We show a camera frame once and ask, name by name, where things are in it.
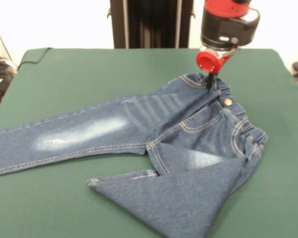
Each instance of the folded jeans leg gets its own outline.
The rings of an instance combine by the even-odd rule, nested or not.
[[[169,176],[142,171],[88,184],[168,238],[205,237],[243,161],[233,159]]]

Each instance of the green cloth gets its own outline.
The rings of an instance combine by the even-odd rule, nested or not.
[[[0,107],[0,129],[151,93],[198,71],[196,53],[30,50]],[[227,200],[209,237],[298,238],[298,86],[273,50],[238,50],[220,78],[268,142],[255,174]],[[86,184],[149,168],[147,156],[100,155],[0,176],[0,238],[160,237]]]

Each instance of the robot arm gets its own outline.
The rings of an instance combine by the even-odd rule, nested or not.
[[[196,61],[200,69],[209,72],[208,88],[237,47],[253,40],[260,15],[249,8],[250,1],[205,0],[201,48]]]

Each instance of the denim fabric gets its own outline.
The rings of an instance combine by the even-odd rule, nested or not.
[[[148,153],[154,170],[88,185],[166,237],[204,237],[254,172],[267,139],[227,84],[216,79],[207,90],[205,80],[186,74],[149,95],[0,131],[0,175],[88,155]]]

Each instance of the jeans leg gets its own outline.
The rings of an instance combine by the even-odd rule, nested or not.
[[[138,99],[117,98],[0,131],[0,175],[100,153],[144,154],[152,125],[142,114],[148,110],[126,104]]]

